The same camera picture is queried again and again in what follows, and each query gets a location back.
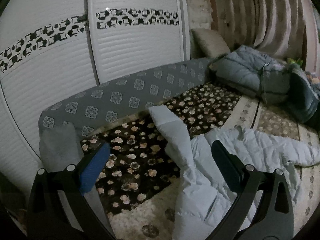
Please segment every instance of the black plastic bracket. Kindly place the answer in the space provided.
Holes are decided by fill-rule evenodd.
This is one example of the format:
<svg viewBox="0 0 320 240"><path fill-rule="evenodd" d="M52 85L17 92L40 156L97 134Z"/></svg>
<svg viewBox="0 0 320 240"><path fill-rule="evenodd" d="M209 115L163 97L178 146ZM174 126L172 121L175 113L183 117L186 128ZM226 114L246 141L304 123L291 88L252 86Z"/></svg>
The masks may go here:
<svg viewBox="0 0 320 240"><path fill-rule="evenodd" d="M0 230L3 240L27 240L27 237L16 226L6 208L0 201Z"/></svg>
<svg viewBox="0 0 320 240"><path fill-rule="evenodd" d="M29 239L116 240L111 227L108 230L100 222L79 190L80 174L94 155L86 155L77 166L68 165L63 171L50 173L45 169L38 171L29 200L27 227ZM65 192L83 232L70 225L60 202L58 190Z"/></svg>
<svg viewBox="0 0 320 240"><path fill-rule="evenodd" d="M238 196L206 240L291 240L293 209L282 170L268 173L245 166L220 141L214 141L211 150L226 183ZM239 232L259 190L263 194L255 217L248 228Z"/></svg>

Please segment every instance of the white pillow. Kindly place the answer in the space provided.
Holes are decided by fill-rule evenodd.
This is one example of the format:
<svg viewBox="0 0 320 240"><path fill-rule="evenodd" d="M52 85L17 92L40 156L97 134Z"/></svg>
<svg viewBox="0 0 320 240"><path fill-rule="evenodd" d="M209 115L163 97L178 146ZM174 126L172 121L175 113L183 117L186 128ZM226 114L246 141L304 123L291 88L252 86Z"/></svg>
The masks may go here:
<svg viewBox="0 0 320 240"><path fill-rule="evenodd" d="M193 29L192 32L206 57L215 58L230 53L229 47L217 31Z"/></svg>

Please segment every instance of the sofa backrest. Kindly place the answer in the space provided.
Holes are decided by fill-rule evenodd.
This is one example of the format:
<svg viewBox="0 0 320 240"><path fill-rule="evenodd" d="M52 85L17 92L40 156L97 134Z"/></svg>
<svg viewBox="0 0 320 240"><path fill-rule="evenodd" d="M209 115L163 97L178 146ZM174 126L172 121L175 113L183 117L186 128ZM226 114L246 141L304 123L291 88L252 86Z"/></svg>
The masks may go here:
<svg viewBox="0 0 320 240"><path fill-rule="evenodd" d="M41 113L39 133L72 123L79 138L104 125L141 112L209 80L216 59L200 58L163 65L117 78L49 107Z"/></svg>

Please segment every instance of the wardrobe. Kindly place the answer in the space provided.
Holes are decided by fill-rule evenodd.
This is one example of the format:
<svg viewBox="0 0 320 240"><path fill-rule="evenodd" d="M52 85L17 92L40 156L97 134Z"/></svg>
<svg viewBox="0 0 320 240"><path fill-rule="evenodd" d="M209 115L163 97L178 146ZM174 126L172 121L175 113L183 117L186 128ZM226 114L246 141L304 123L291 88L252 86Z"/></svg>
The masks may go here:
<svg viewBox="0 0 320 240"><path fill-rule="evenodd" d="M43 110L188 59L186 0L10 0L0 16L0 171L28 196Z"/></svg>

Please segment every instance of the gray pillow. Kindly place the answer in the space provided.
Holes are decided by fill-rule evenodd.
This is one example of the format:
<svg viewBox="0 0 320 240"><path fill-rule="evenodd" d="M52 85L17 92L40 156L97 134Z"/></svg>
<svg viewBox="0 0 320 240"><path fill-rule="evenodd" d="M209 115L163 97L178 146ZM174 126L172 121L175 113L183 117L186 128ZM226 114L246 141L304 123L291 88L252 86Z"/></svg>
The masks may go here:
<svg viewBox="0 0 320 240"><path fill-rule="evenodd" d="M141 112L208 81L208 65L201 58L148 69L106 82L41 113L40 135L55 126L72 123L80 138L104 125Z"/></svg>
<svg viewBox="0 0 320 240"><path fill-rule="evenodd" d="M207 57L215 58L230 52L224 39L214 30L192 29L196 42Z"/></svg>

